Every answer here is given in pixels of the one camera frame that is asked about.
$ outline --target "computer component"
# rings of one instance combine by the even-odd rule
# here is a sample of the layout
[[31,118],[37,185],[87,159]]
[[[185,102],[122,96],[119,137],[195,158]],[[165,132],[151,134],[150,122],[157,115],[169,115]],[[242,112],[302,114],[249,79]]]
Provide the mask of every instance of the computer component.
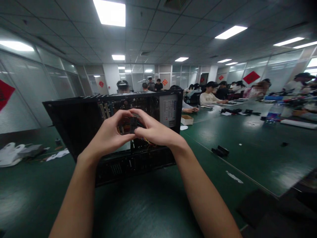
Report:
[[[182,100],[183,90],[167,90],[78,97],[47,101],[43,105],[76,162],[102,122],[120,109],[141,109],[179,133]],[[139,126],[144,127],[137,117],[124,118],[117,130],[124,135],[134,133]],[[146,138],[135,139],[100,159],[96,186],[171,165],[175,165],[175,160],[169,148],[155,145]]]

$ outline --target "forearm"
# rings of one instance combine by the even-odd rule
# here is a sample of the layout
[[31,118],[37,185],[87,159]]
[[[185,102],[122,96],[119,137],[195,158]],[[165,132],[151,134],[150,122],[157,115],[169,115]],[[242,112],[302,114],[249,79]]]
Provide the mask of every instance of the forearm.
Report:
[[171,146],[187,197],[205,237],[241,237],[239,229],[186,141]]
[[77,160],[62,206],[49,238],[87,238],[92,235],[96,164]]

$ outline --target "man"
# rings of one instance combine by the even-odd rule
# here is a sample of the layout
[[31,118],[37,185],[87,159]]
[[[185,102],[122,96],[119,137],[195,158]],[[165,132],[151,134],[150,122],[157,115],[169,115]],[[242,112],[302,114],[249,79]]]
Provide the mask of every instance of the man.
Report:
[[302,89],[304,89],[307,86],[307,82],[312,80],[315,76],[310,75],[310,73],[299,73],[295,76],[294,80],[288,82],[284,88],[283,91],[289,93],[293,92],[295,94],[299,94],[302,92]]
[[143,91],[148,91],[148,85],[146,83],[142,84]]
[[152,78],[149,78],[149,83],[148,83],[148,90],[154,91],[155,90],[155,84],[152,82]]
[[212,91],[218,87],[218,84],[216,82],[208,82],[206,84],[206,89],[203,90],[203,93],[199,97],[199,101],[201,105],[208,105],[212,103],[220,103],[220,104],[226,104],[228,100],[221,100],[216,98],[215,95],[212,94]]
[[161,91],[163,89],[163,84],[161,84],[161,80],[157,79],[157,83],[154,85],[155,91]]

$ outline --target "hand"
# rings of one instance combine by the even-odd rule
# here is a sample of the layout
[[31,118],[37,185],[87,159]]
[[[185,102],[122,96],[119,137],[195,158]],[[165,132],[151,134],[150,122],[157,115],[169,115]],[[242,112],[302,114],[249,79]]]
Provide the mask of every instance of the hand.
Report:
[[188,113],[188,114],[191,114],[193,113],[195,110],[194,108],[184,108],[183,109],[183,113]]
[[294,110],[293,112],[292,112],[292,115],[293,116],[301,116],[301,115],[303,115],[303,114],[305,114],[305,113],[307,113],[308,111],[306,111],[305,109],[303,109],[303,110]]
[[139,115],[141,117],[141,122],[146,126],[146,129],[138,127],[134,130],[134,133],[138,138],[144,137],[157,145],[165,145],[168,147],[177,145],[182,142],[186,143],[183,137],[181,137],[175,131],[159,123],[157,120],[149,116],[141,109],[133,108],[129,111],[131,113]]
[[135,134],[120,135],[118,133],[117,125],[124,117],[133,117],[133,115],[129,111],[119,110],[112,117],[105,120],[97,134],[78,158],[99,161],[102,156],[114,152],[128,141],[135,139]]

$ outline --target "white shirt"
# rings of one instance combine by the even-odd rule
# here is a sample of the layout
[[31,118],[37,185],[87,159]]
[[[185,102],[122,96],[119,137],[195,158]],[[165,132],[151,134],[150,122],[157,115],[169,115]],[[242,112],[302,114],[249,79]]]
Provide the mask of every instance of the white shirt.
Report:
[[199,101],[201,105],[206,105],[206,104],[212,104],[212,103],[217,103],[219,101],[222,101],[218,98],[216,98],[215,95],[212,93],[202,93],[199,97]]

